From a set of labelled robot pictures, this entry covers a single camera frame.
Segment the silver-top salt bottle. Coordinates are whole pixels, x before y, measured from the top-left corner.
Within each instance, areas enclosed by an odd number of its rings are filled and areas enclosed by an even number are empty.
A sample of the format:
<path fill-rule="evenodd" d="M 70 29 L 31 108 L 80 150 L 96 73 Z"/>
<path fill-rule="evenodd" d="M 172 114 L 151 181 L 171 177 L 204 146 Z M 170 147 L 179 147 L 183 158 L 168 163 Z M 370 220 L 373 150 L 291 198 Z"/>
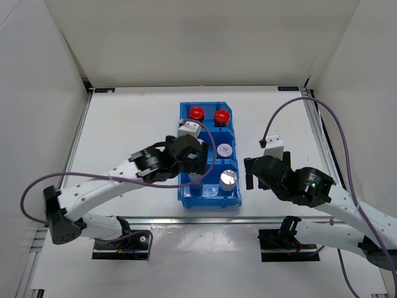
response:
<path fill-rule="evenodd" d="M 202 190 L 202 175 L 201 174 L 195 174 L 195 173 L 189 173 L 188 174 L 189 180 L 190 182 L 193 182 L 193 184 L 191 184 L 190 190 L 193 192 L 199 192 Z"/>
<path fill-rule="evenodd" d="M 224 170 L 220 175 L 219 196 L 231 196 L 238 182 L 238 175 L 233 170 Z"/>

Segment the red-lid sauce jar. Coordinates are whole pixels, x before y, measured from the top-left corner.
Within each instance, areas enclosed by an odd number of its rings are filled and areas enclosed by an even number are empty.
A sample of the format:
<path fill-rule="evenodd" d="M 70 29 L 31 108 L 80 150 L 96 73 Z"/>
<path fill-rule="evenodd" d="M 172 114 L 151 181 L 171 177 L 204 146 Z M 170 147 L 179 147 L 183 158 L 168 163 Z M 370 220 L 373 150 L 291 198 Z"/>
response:
<path fill-rule="evenodd" d="M 203 122 L 205 118 L 205 111 L 202 107 L 194 106 L 189 109 L 188 115 L 190 119 Z"/>
<path fill-rule="evenodd" d="M 218 109 L 214 113 L 214 126 L 215 127 L 227 127 L 231 120 L 231 114 L 225 109 Z"/>

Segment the white-lid dark jar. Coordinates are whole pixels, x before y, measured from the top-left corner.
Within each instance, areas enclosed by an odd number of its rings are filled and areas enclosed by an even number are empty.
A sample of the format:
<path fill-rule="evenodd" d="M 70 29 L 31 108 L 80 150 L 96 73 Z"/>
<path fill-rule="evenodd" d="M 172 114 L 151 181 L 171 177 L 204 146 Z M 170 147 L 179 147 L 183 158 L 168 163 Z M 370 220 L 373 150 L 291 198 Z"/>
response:
<path fill-rule="evenodd" d="M 203 149 L 208 148 L 208 143 L 205 142 L 204 140 L 198 139 L 198 142 L 201 144 Z"/>
<path fill-rule="evenodd" d="M 217 146 L 216 153 L 219 159 L 229 159 L 233 155 L 233 147 L 228 143 L 221 143 Z"/>

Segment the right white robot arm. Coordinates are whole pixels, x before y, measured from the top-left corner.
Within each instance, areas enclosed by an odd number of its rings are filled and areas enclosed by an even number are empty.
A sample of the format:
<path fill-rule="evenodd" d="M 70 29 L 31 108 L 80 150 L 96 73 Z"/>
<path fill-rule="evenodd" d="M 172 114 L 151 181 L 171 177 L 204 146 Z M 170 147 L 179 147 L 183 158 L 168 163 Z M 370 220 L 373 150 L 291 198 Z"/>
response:
<path fill-rule="evenodd" d="M 396 269 L 396 219 L 362 202 L 324 172 L 304 167 L 292 169 L 289 161 L 272 156 L 244 159 L 246 188 L 270 189 L 275 196 L 295 205 L 325 212 L 341 221 L 341 226 L 313 223 L 295 216 L 284 218 L 278 235 L 286 248 L 319 244 L 355 253 L 371 264 Z"/>

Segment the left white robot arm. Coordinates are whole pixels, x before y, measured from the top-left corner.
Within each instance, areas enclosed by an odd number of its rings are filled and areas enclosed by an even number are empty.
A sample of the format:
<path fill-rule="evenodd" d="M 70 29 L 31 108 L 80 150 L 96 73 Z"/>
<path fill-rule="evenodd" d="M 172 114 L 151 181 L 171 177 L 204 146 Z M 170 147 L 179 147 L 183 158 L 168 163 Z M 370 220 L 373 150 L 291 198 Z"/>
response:
<path fill-rule="evenodd" d="M 104 179 L 95 177 L 74 187 L 44 189 L 45 215 L 51 240 L 64 245 L 79 237 L 110 242 L 124 248 L 130 228 L 121 216 L 91 213 L 97 206 L 146 185 L 154 186 L 179 173 L 203 175 L 207 167 L 208 143 L 191 135 L 166 137 L 131 155 L 109 171 Z"/>

